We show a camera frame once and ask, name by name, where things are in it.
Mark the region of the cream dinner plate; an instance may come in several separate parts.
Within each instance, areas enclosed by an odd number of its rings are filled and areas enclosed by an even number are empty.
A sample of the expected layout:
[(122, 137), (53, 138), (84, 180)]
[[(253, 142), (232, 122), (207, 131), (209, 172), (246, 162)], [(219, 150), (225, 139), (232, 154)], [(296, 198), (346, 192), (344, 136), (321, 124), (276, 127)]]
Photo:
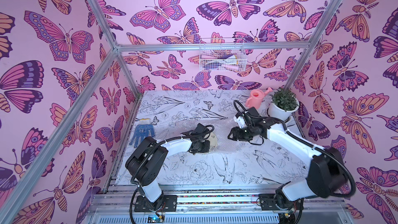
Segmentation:
[(218, 145), (218, 139), (216, 135), (212, 132), (207, 139), (209, 140), (209, 149), (214, 150)]

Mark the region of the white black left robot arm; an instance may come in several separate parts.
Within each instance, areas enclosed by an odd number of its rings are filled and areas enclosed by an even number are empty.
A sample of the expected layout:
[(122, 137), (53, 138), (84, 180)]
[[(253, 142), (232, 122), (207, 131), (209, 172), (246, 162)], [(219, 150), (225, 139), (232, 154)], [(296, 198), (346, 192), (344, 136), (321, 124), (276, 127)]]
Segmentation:
[(213, 125), (198, 124), (194, 130), (165, 140), (146, 137), (129, 156), (125, 168), (131, 175), (131, 182), (138, 183), (138, 190), (147, 203), (155, 205), (163, 201), (164, 193), (157, 177), (169, 156), (180, 152), (208, 153)]

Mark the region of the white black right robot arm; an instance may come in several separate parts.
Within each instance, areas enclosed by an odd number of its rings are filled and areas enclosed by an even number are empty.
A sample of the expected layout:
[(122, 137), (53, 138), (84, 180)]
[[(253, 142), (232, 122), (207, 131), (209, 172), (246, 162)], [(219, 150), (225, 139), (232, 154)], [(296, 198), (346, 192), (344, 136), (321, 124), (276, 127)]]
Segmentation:
[(229, 140), (250, 142), (260, 136), (285, 148), (308, 168), (305, 179), (290, 181), (275, 191), (273, 200), (277, 208), (289, 209), (295, 201), (306, 198), (350, 198), (355, 194), (355, 180), (337, 149), (311, 143), (292, 133), (284, 121), (260, 116), (254, 107), (246, 109), (238, 100), (233, 105), (238, 126), (231, 129)]

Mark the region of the pink watering can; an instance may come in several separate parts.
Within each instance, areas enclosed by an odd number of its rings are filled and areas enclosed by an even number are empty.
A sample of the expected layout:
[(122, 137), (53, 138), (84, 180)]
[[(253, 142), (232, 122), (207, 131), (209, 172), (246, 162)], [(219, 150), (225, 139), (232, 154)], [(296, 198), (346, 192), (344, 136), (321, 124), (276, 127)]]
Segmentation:
[(247, 108), (254, 107), (259, 110), (264, 98), (273, 91), (271, 87), (268, 87), (265, 91), (260, 89), (251, 90), (249, 98), (246, 100), (245, 106)]

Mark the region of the potted green plant white pot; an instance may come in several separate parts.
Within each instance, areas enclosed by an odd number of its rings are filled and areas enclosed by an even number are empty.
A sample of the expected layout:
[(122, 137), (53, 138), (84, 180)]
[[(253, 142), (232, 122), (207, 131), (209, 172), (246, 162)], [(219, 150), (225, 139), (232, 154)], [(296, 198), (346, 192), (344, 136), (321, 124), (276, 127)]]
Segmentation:
[(296, 94), (290, 89), (279, 88), (273, 92), (271, 98), (272, 101), (267, 110), (270, 117), (286, 121), (299, 108)]

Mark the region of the blue dotted work glove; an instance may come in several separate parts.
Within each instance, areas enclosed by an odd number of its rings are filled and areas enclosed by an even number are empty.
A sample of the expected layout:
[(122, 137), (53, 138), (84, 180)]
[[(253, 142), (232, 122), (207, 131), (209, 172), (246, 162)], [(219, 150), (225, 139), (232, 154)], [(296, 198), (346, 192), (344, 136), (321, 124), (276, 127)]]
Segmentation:
[(137, 148), (146, 137), (155, 137), (154, 125), (150, 119), (140, 119), (129, 140), (129, 146)]

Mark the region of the green circuit board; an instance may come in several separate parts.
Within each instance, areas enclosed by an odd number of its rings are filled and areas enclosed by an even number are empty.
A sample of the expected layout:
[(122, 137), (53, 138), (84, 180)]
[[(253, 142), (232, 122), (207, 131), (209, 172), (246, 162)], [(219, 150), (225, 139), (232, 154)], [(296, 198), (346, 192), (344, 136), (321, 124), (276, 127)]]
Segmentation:
[(162, 215), (149, 215), (147, 218), (148, 224), (162, 224), (164, 223), (164, 216)]

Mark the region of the aluminium cage frame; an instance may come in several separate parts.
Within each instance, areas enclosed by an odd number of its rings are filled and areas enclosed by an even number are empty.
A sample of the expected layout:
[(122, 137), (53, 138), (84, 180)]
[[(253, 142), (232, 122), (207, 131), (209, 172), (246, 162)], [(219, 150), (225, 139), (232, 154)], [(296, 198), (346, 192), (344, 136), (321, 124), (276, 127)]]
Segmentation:
[[(271, 48), (304, 48), (302, 59), (305, 60), (309, 57), (309, 52), (315, 47), (316, 42), (320, 39), (321, 34), (326, 29), (327, 24), (331, 21), (334, 13), (337, 11), (342, 0), (331, 0), (328, 7), (325, 10), (321, 20), (317, 27), (312, 33), (311, 39), (307, 42), (286, 42), (280, 41), (278, 43), (241, 43), (242, 49), (271, 49)], [(100, 10), (100, 6), (97, 0), (88, 0), (89, 5), (92, 7), (93, 12), (98, 20), (99, 26), (104, 32), (104, 36), (109, 43), (110, 52), (107, 54), (105, 61), (102, 62), (96, 70), (94, 77), (89, 81), (82, 95), (77, 98), (77, 101), (67, 112), (66, 116), (62, 120), (61, 124), (54, 130), (50, 135), (47, 145), (44, 147), (43, 152), (39, 154), (38, 159), (33, 162), (31, 168), (28, 169), (27, 175), (22, 178), (15, 190), (11, 193), (10, 198), (7, 199), (3, 208), (1, 209), (1, 223), (10, 224), (14, 220), (15, 216), (21, 209), (23, 203), (27, 200), (29, 194), (33, 190), (36, 183), (39, 181), (42, 171), (45, 169), (47, 164), (50, 162), (56, 154), (57, 149), (61, 145), (64, 136), (68, 130), (72, 127), (73, 121), (78, 117), (85, 107), (86, 103), (92, 96), (92, 93), (96, 87), (102, 81), (108, 66), (117, 60), (123, 69), (126, 79), (130, 87), (135, 88), (132, 75), (129, 73), (126, 67), (125, 61), (121, 56), (121, 52), (127, 51), (177, 51), (177, 50), (195, 50), (199, 51), (204, 49), (233, 49), (236, 47), (236, 43), (224, 43), (224, 44), (184, 44), (184, 45), (119, 45), (116, 39), (113, 37), (109, 26), (105, 20), (104, 14)]]

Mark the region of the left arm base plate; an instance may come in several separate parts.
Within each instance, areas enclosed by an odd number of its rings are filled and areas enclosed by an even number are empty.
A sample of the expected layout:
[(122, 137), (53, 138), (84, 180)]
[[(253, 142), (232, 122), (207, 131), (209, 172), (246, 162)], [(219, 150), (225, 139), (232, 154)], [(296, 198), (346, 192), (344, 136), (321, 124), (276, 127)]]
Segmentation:
[(161, 195), (155, 202), (150, 202), (146, 197), (138, 196), (134, 206), (134, 211), (140, 212), (176, 212), (177, 210), (176, 195)]

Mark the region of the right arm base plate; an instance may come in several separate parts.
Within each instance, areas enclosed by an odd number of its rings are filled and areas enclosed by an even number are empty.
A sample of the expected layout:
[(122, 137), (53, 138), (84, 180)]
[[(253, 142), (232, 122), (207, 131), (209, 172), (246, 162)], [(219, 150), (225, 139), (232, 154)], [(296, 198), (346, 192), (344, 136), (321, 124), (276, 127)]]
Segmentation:
[(294, 212), (301, 209), (302, 203), (302, 199), (290, 201), (281, 194), (259, 194), (257, 199), (263, 211)]

